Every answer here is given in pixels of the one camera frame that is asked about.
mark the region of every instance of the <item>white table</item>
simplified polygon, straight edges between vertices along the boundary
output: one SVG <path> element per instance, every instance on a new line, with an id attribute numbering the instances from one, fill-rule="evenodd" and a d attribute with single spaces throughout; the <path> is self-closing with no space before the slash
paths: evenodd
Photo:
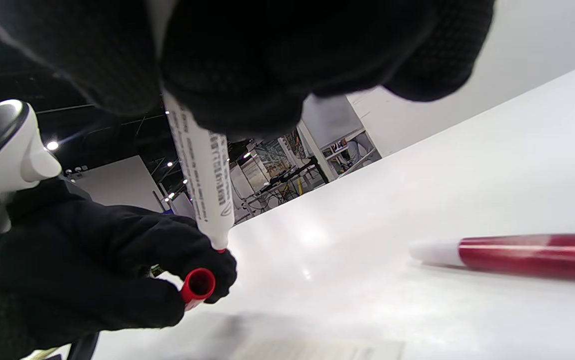
<path id="1" fill-rule="evenodd" d="M 407 253 L 559 232 L 575 232 L 575 71 L 238 225 L 231 296 L 174 328 L 103 333 L 95 359 L 219 358 L 254 335 L 397 340 L 404 360 L 575 359 L 575 282 Z"/>

